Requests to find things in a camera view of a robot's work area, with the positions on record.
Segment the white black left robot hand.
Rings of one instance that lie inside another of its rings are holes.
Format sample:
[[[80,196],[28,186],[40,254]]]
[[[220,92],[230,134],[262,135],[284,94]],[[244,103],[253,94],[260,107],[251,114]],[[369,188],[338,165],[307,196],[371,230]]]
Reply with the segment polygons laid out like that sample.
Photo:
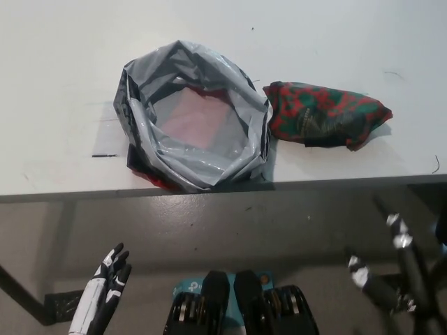
[[[69,334],[103,334],[122,297],[132,266],[123,243],[116,245],[102,260],[86,284],[74,313]]]

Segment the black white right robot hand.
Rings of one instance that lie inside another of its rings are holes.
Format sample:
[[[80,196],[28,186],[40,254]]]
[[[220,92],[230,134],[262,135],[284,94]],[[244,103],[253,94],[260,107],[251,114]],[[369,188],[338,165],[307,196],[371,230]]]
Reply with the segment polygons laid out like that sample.
[[[426,275],[408,226],[400,214],[386,219],[391,239],[397,251],[400,283],[394,288],[383,276],[374,275],[367,264],[352,249],[345,250],[346,265],[354,284],[380,309],[388,313],[421,311],[430,296],[426,290]]]

